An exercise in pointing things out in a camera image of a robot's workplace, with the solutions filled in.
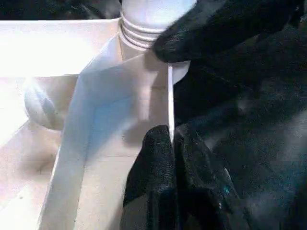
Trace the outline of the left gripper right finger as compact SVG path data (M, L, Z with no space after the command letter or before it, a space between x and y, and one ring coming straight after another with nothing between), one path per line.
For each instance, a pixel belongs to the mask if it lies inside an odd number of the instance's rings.
M174 151L182 228L249 230L246 209L227 169L192 126L176 128Z

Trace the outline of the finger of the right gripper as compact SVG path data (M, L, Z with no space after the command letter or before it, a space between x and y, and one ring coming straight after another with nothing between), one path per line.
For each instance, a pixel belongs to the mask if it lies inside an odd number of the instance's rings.
M306 14L304 0L199 0L153 43L164 63L201 59L253 38L271 35Z

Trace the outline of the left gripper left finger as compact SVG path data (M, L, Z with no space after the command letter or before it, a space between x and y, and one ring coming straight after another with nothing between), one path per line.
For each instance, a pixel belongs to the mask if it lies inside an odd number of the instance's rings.
M128 174L122 230L178 229L175 156L166 125L151 128Z

